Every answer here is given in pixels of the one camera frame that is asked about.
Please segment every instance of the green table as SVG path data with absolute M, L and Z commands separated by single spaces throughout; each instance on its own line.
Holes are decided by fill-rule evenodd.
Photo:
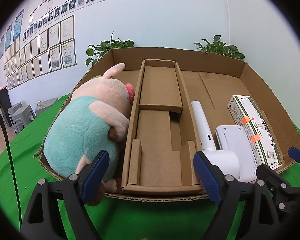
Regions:
M 55 181 L 33 155 L 55 115 L 67 96 L 60 98 L 40 114 L 10 143 L 24 215 L 32 191 L 41 178 Z M 300 186 L 300 164 L 296 163 L 282 176 L 292 186 Z M 18 208 L 7 151 L 0 155 L 0 206 L 11 223 L 18 228 Z M 68 239 L 75 239 L 65 206 L 59 202 L 60 213 Z M 209 200 L 173 203 L 143 203 L 103 198 L 96 207 L 86 206 L 87 212 L 103 240 L 167 240 L 200 239 L 207 229 L 217 206 Z M 239 203 L 233 226 L 227 239 L 234 239 L 239 226 L 243 203 Z

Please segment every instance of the cardboard insert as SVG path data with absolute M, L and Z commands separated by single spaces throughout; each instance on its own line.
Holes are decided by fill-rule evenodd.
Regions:
M 130 117 L 122 190 L 132 195 L 202 191 L 192 164 L 199 145 L 178 63 L 143 60 Z

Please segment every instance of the blue gripper pad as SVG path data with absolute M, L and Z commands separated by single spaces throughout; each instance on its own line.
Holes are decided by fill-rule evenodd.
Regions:
M 82 185 L 82 195 L 80 198 L 84 204 L 94 198 L 100 182 L 108 169 L 109 160 L 109 154 L 104 151 L 104 153 L 101 155 L 101 157 L 85 179 Z
M 294 159 L 296 162 L 300 163 L 300 150 L 295 147 L 291 147 L 288 150 L 288 155 L 290 158 Z
M 202 185 L 209 196 L 209 199 L 214 201 L 217 205 L 220 205 L 222 202 L 220 185 L 199 153 L 194 155 L 193 165 Z

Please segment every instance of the white handheld device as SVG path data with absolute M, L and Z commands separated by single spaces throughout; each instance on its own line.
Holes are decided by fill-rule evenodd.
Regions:
M 237 155 L 229 150 L 216 150 L 216 145 L 200 102 L 192 101 L 191 105 L 197 123 L 202 152 L 211 164 L 219 167 L 223 174 L 231 174 L 236 179 L 239 179 L 240 164 Z

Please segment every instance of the green leaves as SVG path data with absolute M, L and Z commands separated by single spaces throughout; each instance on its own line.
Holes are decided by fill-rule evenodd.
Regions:
M 134 46 L 134 42 L 131 40 L 127 40 L 127 41 L 121 41 L 120 39 L 118 41 L 114 40 L 113 33 L 112 33 L 110 41 L 100 41 L 100 44 L 98 44 L 97 46 L 92 44 L 89 45 L 89 47 L 91 48 L 88 48 L 86 53 L 89 57 L 95 57 L 95 59 L 88 58 L 86 60 L 86 65 L 88 66 L 91 61 L 92 61 L 92 65 L 94 65 L 111 49 L 130 48 L 133 46 Z
M 221 38 L 221 35 L 215 35 L 215 36 L 213 36 L 213 40 L 214 41 L 218 41 L 218 40 L 220 40 L 220 38 Z
M 207 43 L 206 47 L 203 47 L 201 43 L 195 42 L 194 44 L 199 46 L 200 51 L 206 51 L 206 52 L 214 52 L 217 54 L 225 55 L 232 58 L 237 59 L 244 59 L 245 55 L 240 53 L 238 48 L 234 45 L 226 45 L 224 42 L 219 41 L 221 38 L 221 35 L 215 35 L 213 37 L 213 43 L 210 43 L 206 39 L 202 39 Z

